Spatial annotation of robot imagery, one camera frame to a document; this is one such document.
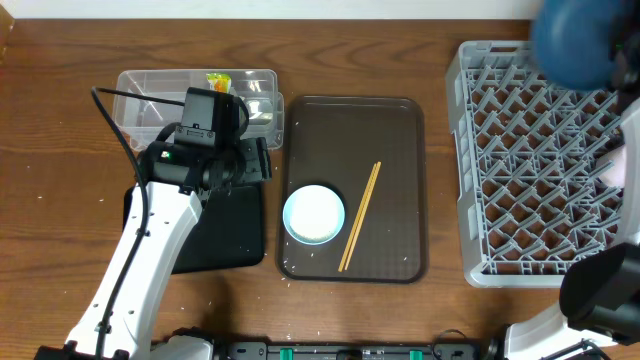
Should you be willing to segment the blue plate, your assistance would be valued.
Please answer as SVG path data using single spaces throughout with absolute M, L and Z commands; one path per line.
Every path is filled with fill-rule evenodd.
M 547 80 L 587 91 L 607 86 L 616 22 L 632 9 L 623 0 L 545 0 L 530 32 L 534 62 Z

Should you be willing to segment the light blue rice bowl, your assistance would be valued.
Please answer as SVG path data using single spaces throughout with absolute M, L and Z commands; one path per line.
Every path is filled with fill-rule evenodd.
M 287 233 L 304 245 L 317 246 L 334 239 L 346 217 L 336 192 L 321 185 L 295 190 L 285 201 L 282 222 Z

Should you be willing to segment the pink plastic cup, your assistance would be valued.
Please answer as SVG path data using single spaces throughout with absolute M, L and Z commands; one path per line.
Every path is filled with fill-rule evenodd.
M 597 166 L 609 165 L 604 172 L 599 175 L 599 179 L 608 187 L 625 187 L 626 172 L 626 147 L 618 147 L 611 152 L 601 156 Z

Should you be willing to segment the black tray lid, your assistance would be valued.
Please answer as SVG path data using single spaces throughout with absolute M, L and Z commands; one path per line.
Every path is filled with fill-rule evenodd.
M 258 185 L 236 186 L 230 193 L 215 193 L 201 205 L 192 193 L 177 185 L 149 182 L 149 209 L 143 209 L 141 190 L 128 191 L 125 226 L 112 259 L 124 264 L 143 220 L 147 226 L 139 247 L 145 266 L 174 263 L 172 272 L 191 272 L 252 266 L 264 257 L 262 195 Z

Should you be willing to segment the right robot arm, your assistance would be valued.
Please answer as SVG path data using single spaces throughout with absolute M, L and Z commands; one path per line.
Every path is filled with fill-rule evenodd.
M 603 161 L 624 174 L 614 241 L 564 275 L 559 300 L 510 325 L 489 359 L 604 359 L 639 340 L 639 1 L 546 0 L 531 30 L 543 75 L 571 90 L 618 95 L 624 143 Z

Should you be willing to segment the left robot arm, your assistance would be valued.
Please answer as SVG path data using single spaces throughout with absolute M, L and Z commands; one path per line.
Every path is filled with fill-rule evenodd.
M 264 257 L 260 183 L 271 178 L 264 138 L 203 147 L 155 141 L 145 184 L 132 190 L 121 239 L 90 306 L 60 348 L 39 359 L 212 359 L 215 342 L 180 329 L 153 346 L 173 273 L 251 266 Z

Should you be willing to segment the yellow green snack wrapper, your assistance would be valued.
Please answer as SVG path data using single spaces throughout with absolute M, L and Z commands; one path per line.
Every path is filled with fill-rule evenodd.
M 232 87 L 232 78 L 225 73 L 208 73 L 206 80 L 209 84 L 209 89 L 221 93 L 229 93 Z

